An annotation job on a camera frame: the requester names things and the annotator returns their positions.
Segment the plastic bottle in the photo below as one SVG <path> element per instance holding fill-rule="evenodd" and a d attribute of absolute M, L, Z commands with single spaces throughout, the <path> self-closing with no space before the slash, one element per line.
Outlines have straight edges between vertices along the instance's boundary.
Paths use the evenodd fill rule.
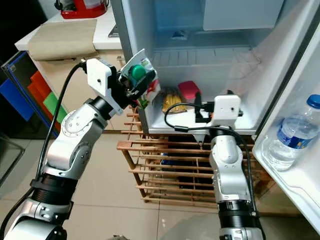
<path fill-rule="evenodd" d="M 320 95 L 311 95 L 302 109 L 282 121 L 273 139 L 263 143 L 262 154 L 278 171 L 285 171 L 307 151 L 306 147 L 320 131 Z"/>

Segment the blue bottle cap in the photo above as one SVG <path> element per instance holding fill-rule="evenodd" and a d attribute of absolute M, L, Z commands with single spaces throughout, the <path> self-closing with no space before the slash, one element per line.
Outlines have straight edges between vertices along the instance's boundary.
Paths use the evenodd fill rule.
<path fill-rule="evenodd" d="M 315 109 L 320 109 L 320 95 L 312 94 L 310 97 L 308 97 L 306 103 Z"/>

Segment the beige cloth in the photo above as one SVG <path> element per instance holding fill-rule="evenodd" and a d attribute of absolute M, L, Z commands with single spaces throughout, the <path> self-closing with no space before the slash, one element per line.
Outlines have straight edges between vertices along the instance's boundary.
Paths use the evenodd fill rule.
<path fill-rule="evenodd" d="M 43 24 L 28 43 L 29 54 L 36 61 L 95 54 L 96 24 L 96 19 Z"/>

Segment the white counter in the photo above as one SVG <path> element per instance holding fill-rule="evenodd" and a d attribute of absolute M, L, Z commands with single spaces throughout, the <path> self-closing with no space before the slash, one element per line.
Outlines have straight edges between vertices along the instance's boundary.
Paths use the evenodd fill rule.
<path fill-rule="evenodd" d="M 72 22 L 72 21 L 83 21 L 87 18 L 81 19 L 64 19 L 60 13 L 50 18 L 46 23 L 60 23 L 60 22 Z M 112 8 L 109 7 L 105 14 L 96 17 L 96 27 L 93 35 L 93 45 L 96 50 L 108 50 L 122 49 L 119 37 L 108 37 L 112 28 L 116 25 L 114 13 Z M 40 27 L 36 28 L 28 35 L 17 41 L 14 45 L 20 51 L 28 51 L 28 42 L 36 34 Z"/>

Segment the refrigerator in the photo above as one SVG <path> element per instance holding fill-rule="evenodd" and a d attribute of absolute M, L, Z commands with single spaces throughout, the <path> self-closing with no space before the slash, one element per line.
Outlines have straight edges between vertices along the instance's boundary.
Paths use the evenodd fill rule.
<path fill-rule="evenodd" d="M 145 49 L 162 89 L 193 81 L 204 102 L 227 90 L 241 98 L 243 116 L 236 120 L 235 130 L 256 136 L 256 159 L 320 234 L 319 137 L 287 171 L 274 169 L 263 154 L 264 142 L 275 136 L 282 120 L 303 113 L 308 96 L 320 94 L 320 1 L 112 0 L 111 4 L 126 60 Z M 160 95 L 139 109 L 142 128 L 149 134 L 173 134 L 164 122 Z M 206 125 L 195 123 L 193 109 L 169 115 L 168 122 Z"/>

